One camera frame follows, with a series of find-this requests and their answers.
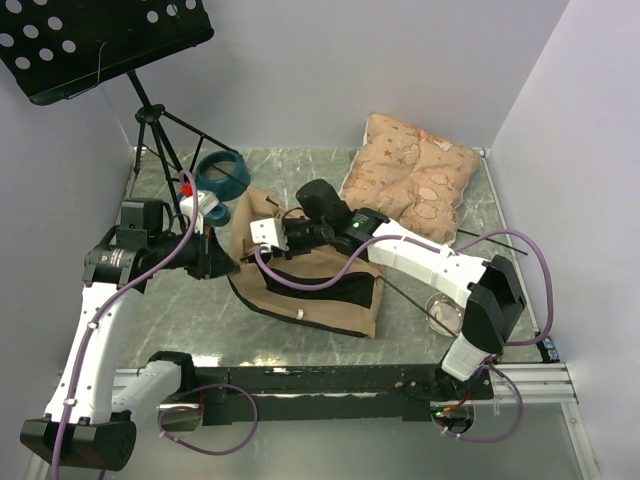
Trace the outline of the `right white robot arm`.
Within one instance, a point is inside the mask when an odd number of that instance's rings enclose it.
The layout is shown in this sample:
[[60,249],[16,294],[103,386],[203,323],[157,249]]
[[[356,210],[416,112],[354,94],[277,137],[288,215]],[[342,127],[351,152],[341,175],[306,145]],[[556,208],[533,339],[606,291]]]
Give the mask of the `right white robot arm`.
[[324,180],[305,184],[296,198],[303,216],[283,216],[280,227],[292,255],[329,245],[417,279],[463,309],[461,332],[436,375],[442,395],[462,396],[481,365],[503,352],[526,307],[512,262],[501,255],[485,260],[456,253],[376,210],[352,210]]

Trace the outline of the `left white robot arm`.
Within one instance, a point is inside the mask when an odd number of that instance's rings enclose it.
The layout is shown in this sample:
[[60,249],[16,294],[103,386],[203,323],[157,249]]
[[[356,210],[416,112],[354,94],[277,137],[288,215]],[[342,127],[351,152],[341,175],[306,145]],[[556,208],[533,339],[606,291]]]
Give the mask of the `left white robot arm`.
[[137,378],[114,393],[125,334],[148,281],[160,270],[183,269],[197,280],[235,273],[204,217],[218,205],[209,191],[179,202],[189,225],[171,232],[169,206],[128,199],[120,222],[87,254],[78,327],[59,384],[41,417],[24,422],[20,441],[54,467],[120,471],[128,463],[137,426],[168,397],[184,402],[197,390],[190,354],[155,353]]

